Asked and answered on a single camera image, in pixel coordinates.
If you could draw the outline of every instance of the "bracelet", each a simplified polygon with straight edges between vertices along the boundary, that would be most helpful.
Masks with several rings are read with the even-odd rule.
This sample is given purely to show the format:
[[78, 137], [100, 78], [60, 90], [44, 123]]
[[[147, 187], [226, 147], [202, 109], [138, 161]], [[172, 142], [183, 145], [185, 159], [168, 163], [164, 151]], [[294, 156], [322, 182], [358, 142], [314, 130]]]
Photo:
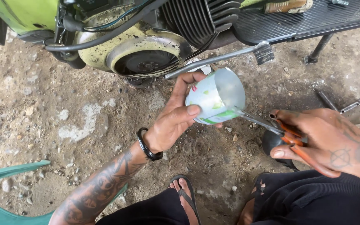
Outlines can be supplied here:
[[141, 147], [141, 149], [144, 151], [144, 153], [147, 155], [147, 157], [150, 158], [150, 160], [152, 160], [152, 161], [162, 159], [162, 157], [163, 157], [163, 152], [159, 152], [159, 153], [157, 153], [157, 154], [153, 154], [153, 153], [151, 152], [151, 150], [148, 148], [148, 146], [145, 144], [145, 142], [143, 141], [143, 139], [142, 139], [142, 136], [143, 136], [143, 135], [141, 134], [143, 130], [148, 131], [147, 128], [143, 127], [143, 128], [141, 128], [140, 130], [138, 130], [138, 132], [137, 132], [137, 138], [138, 138], [138, 141], [140, 142], [140, 147]]

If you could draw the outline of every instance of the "orange plier handle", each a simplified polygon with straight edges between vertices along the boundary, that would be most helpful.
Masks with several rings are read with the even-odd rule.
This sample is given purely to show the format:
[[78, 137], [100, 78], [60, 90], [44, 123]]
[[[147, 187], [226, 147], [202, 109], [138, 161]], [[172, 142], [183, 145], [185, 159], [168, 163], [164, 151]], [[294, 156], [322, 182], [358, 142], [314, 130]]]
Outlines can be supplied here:
[[300, 131], [296, 130], [292, 126], [283, 124], [280, 120], [275, 120], [275, 121], [284, 130], [284, 136], [282, 136], [281, 139], [284, 142], [286, 142], [288, 145], [291, 145], [290, 149], [294, 151], [298, 156], [300, 156], [307, 164], [312, 166], [315, 170], [317, 170], [324, 176], [336, 178], [341, 175], [341, 172], [331, 170], [326, 166], [320, 164], [316, 159], [308, 155], [305, 151], [303, 151], [300, 148], [306, 146], [306, 144], [302, 141], [304, 134], [302, 134]]

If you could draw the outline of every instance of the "rubber boot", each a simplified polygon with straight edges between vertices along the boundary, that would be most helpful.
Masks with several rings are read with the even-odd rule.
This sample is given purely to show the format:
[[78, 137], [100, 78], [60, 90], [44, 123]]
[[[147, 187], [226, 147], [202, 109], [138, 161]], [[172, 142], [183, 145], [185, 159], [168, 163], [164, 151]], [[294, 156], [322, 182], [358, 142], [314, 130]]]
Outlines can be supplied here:
[[[270, 156], [270, 151], [279, 145], [287, 145], [280, 136], [273, 133], [270, 130], [266, 130], [262, 137], [262, 148], [263, 152], [265, 152], [266, 155]], [[300, 171], [297, 169], [297, 167], [294, 166], [294, 163], [291, 159], [275, 159], [277, 162], [280, 162], [283, 164], [283, 166], [286, 166], [290, 169], [292, 169], [294, 172]]]

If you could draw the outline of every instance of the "concrete floor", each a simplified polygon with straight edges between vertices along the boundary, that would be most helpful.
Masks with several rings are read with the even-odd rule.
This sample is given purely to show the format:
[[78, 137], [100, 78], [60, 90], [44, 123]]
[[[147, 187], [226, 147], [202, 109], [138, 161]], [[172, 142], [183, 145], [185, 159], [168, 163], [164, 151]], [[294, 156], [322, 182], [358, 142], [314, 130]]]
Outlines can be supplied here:
[[[302, 58], [319, 39], [276, 44], [276, 59], [262, 66], [256, 65], [252, 55], [218, 65], [239, 75], [248, 110], [256, 115], [267, 115], [272, 109], [323, 107], [315, 94], [319, 90], [327, 91], [342, 108], [360, 98], [360, 29], [335, 34], [319, 63], [303, 65]], [[75, 188], [69, 186], [70, 181], [75, 177], [83, 181], [117, 155], [120, 146], [129, 146], [140, 126], [152, 125], [170, 97], [174, 81], [159, 80], [152, 87], [132, 89], [118, 75], [90, 67], [72, 69], [42, 46], [23, 43], [11, 32], [7, 40], [9, 43], [0, 46], [0, 168], [43, 158], [50, 159], [51, 166], [1, 180], [0, 206], [17, 214], [42, 215], [56, 209], [63, 196]], [[244, 47], [233, 43], [199, 58]], [[26, 87], [32, 89], [32, 94], [24, 95]], [[91, 115], [83, 111], [85, 106], [93, 109]], [[62, 120], [59, 115], [64, 109], [69, 117]], [[360, 106], [345, 116], [360, 123]], [[89, 133], [83, 139], [74, 142], [59, 136], [59, 130], [68, 127], [86, 129], [85, 121], [91, 121], [93, 126], [88, 127]], [[290, 171], [262, 153], [260, 138], [264, 129], [250, 125], [242, 119], [224, 123], [239, 134], [236, 142], [232, 140], [234, 134], [224, 127], [193, 125], [167, 151], [167, 160], [145, 166], [130, 181], [126, 195], [104, 213], [158, 194], [172, 176], [183, 173], [199, 191], [196, 199], [203, 223], [234, 223], [256, 174]], [[55, 174], [57, 169], [71, 177]], [[5, 180], [11, 183], [8, 192], [2, 189]]]

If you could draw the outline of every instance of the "blue wire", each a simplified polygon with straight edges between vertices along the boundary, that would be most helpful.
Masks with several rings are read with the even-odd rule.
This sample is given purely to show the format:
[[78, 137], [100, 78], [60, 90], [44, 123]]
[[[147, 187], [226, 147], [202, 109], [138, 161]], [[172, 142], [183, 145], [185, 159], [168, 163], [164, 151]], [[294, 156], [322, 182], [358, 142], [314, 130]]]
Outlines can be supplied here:
[[123, 19], [125, 16], [127, 16], [127, 15], [130, 14], [130, 13], [132, 13], [132, 12], [135, 11], [136, 9], [142, 7], [142, 6], [145, 5], [147, 2], [148, 2], [148, 1], [145, 1], [145, 2], [143, 2], [141, 5], [129, 9], [127, 12], [123, 13], [119, 18], [115, 19], [114, 21], [112, 21], [112, 22], [110, 22], [110, 23], [103, 24], [103, 25], [99, 25], [99, 26], [93, 27], [93, 28], [91, 28], [91, 29], [101, 30], [101, 29], [104, 29], [104, 28], [108, 28], [108, 27], [112, 26], [113, 24], [119, 22], [121, 19]]

